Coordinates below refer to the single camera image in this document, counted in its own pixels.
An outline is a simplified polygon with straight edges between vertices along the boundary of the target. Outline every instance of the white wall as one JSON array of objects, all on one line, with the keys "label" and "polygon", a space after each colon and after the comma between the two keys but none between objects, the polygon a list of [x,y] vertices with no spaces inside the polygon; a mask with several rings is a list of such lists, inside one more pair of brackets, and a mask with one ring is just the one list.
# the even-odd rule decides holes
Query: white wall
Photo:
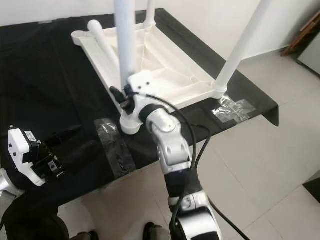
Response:
[{"label": "white wall", "polygon": [[[260,0],[156,0],[223,58],[228,58]],[[136,0],[146,9],[147,0]],[[0,0],[0,26],[114,12],[114,0]],[[320,0],[272,0],[245,57],[288,45]]]},{"label": "white wall", "polygon": [[[228,58],[260,0],[164,0],[164,8]],[[245,58],[287,46],[320,8],[320,0],[272,0]]]},{"label": "white wall", "polygon": [[[136,0],[135,8],[145,10],[147,0]],[[113,12],[114,0],[0,0],[0,26]]]}]

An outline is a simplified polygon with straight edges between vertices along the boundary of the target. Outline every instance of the white tile floor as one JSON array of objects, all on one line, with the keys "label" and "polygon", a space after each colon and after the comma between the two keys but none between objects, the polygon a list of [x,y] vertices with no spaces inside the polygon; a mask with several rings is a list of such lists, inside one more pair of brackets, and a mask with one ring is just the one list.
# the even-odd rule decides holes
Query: white tile floor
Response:
[{"label": "white tile floor", "polygon": [[[320,204],[301,186],[320,170],[320,79],[278,52],[245,60],[239,70],[279,104],[280,127],[259,116],[214,136],[200,181],[252,240],[320,240]],[[148,221],[168,227],[167,197],[155,163],[59,214],[71,236],[95,228],[102,240],[140,240]],[[241,239],[216,217],[225,240]]]}]

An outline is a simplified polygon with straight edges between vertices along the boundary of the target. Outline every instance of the black tablecloth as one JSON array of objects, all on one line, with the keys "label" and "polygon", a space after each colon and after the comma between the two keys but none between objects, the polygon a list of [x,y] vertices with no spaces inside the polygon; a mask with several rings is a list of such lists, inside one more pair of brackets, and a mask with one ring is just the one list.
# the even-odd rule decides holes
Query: black tablecloth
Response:
[{"label": "black tablecloth", "polygon": [[[136,13],[137,23],[145,19],[145,11]],[[119,113],[107,94],[94,68],[81,47],[72,42],[71,33],[87,31],[88,21],[96,19],[103,28],[114,27],[114,16],[98,15],[58,19],[51,23],[26,23],[0,27],[0,133],[1,165],[13,169],[8,158],[6,134],[10,125],[30,129],[43,140],[54,132],[82,125],[83,131],[72,143],[56,149],[58,157],[77,144],[94,141],[92,151],[74,162],[74,171],[60,180],[34,187],[18,198],[10,210],[41,212],[80,197],[114,180],[110,165],[97,136],[94,120],[109,118],[118,124]],[[209,75],[216,78],[225,60],[205,45],[192,32],[164,9],[157,9],[156,26],[186,52]],[[236,71],[227,94],[234,100],[246,99],[256,111],[250,117],[264,115],[279,124],[278,105],[240,72]],[[218,108],[216,99],[206,99],[182,112],[193,124],[208,126],[218,134],[236,125],[221,123],[210,111]],[[190,142],[188,131],[182,133]],[[197,141],[206,137],[196,130]],[[133,136],[123,135],[137,168],[157,160],[156,146],[144,127]]]}]

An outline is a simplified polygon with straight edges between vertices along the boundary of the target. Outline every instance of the white pole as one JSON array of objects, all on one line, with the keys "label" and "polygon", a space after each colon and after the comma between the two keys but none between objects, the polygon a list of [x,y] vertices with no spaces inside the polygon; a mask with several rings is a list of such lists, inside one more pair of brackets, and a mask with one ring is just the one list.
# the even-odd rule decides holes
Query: white pole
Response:
[{"label": "white pole", "polygon": [[102,48],[104,53],[107,55],[108,58],[110,58],[114,67],[117,69],[118,72],[120,72],[119,59],[115,51],[112,49],[112,47],[109,45],[108,41],[106,40],[104,31],[102,29],[100,22],[98,22],[97,20],[91,20],[88,22],[87,27],[90,33],[92,33],[92,35],[95,37],[97,43]]},{"label": "white pole", "polygon": [[152,28],[156,25],[155,22],[156,0],[148,0],[144,28]]},{"label": "white pole", "polygon": [[257,26],[260,24],[270,2],[271,0],[260,1],[239,41],[224,64],[219,76],[212,83],[212,87],[215,90],[215,93],[213,94],[215,99],[220,99],[227,91],[227,84],[243,59],[246,48],[249,45]]},{"label": "white pole", "polygon": [[134,0],[114,0],[115,26],[120,61],[121,88],[136,72],[136,13]]}]

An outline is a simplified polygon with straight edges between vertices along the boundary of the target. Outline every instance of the white plastic stand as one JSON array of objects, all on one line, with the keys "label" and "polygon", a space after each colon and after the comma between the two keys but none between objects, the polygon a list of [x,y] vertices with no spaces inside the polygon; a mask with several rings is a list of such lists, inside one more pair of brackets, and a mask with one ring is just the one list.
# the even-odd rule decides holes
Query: white plastic stand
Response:
[{"label": "white plastic stand", "polygon": [[[135,24],[133,0],[115,0],[116,27],[102,29],[92,20],[89,31],[74,31],[74,44],[81,46],[120,113],[123,110],[109,91],[123,90],[134,73],[151,71],[148,81],[156,95],[181,109],[207,98],[220,99],[243,58],[245,49],[271,0],[261,0],[217,80],[208,75],[186,53],[163,34],[155,23],[155,0],[148,0],[146,20]],[[121,115],[125,132],[139,130],[140,122]]]}]

